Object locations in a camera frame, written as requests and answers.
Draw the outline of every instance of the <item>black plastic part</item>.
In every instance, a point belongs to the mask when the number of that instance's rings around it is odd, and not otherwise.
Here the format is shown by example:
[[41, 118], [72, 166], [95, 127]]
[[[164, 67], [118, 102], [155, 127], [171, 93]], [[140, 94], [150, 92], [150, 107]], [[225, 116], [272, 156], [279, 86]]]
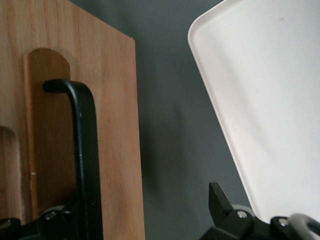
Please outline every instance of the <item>black plastic part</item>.
[[21, 222], [17, 218], [0, 220], [0, 240], [17, 240], [21, 231]]
[[[241, 218], [238, 212], [243, 212], [246, 214], [245, 218]], [[231, 212], [225, 221], [220, 225], [220, 229], [236, 236], [238, 239], [244, 239], [249, 236], [254, 228], [254, 218], [250, 213], [243, 210], [234, 210]]]
[[68, 95], [73, 118], [78, 233], [81, 240], [102, 240], [103, 224], [94, 98], [85, 84], [76, 81], [48, 80], [42, 84], [42, 88], [45, 92]]
[[270, 221], [270, 235], [277, 239], [290, 240], [290, 233], [292, 232], [292, 227], [289, 225], [281, 225], [279, 220], [288, 218], [285, 216], [275, 216]]
[[61, 211], [48, 211], [36, 221], [41, 240], [78, 240]]
[[234, 208], [217, 182], [209, 184], [209, 211], [214, 225], [219, 227]]

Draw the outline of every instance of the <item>screw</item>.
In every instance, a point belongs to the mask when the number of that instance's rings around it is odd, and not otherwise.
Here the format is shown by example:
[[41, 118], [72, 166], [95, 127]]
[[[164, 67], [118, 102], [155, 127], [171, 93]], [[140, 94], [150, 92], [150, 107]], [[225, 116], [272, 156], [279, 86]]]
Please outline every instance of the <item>screw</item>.
[[237, 214], [241, 219], [246, 219], [248, 217], [248, 215], [244, 211], [238, 211]]
[[7, 221], [5, 221], [5, 222], [3, 222], [3, 223], [0, 224], [0, 229], [8, 228], [8, 227], [11, 226], [11, 224], [12, 224], [12, 223], [11, 223], [11, 220], [8, 219]]
[[279, 218], [279, 223], [282, 227], [285, 227], [288, 225], [288, 220], [287, 219], [284, 219], [284, 218]]
[[53, 219], [56, 215], [57, 215], [56, 212], [52, 211], [52, 212], [48, 212], [48, 213], [44, 216], [44, 218], [45, 218], [46, 220], [51, 220], [51, 219]]

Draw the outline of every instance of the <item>white tray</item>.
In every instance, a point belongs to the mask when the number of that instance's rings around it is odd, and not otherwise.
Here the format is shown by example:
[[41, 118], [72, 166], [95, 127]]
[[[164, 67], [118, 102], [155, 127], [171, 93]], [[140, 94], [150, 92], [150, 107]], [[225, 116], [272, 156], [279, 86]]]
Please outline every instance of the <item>white tray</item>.
[[225, 0], [188, 41], [257, 216], [320, 221], [320, 0]]

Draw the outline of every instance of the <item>wood grain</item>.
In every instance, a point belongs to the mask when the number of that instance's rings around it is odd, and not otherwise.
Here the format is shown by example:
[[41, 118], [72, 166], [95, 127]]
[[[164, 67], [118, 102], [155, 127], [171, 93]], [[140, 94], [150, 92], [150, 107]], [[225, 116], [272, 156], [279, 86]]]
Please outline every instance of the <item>wood grain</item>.
[[15, 134], [0, 127], [0, 219], [22, 218], [20, 154]]
[[49, 48], [95, 100], [104, 239], [145, 239], [134, 40], [66, 0], [2, 0], [0, 32], [0, 126], [20, 146], [25, 220], [33, 203], [22, 59]]
[[65, 205], [76, 195], [73, 125], [66, 94], [45, 93], [42, 83], [70, 79], [67, 60], [48, 48], [23, 58], [31, 171], [32, 216]]

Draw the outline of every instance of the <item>gray background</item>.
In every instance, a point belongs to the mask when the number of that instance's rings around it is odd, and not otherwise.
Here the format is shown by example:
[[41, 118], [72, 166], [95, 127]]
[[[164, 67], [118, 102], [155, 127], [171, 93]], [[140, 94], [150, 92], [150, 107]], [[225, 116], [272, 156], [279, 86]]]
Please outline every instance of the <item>gray background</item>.
[[209, 182], [249, 205], [187, 41], [220, 0], [71, 0], [136, 43], [146, 240], [197, 240]]

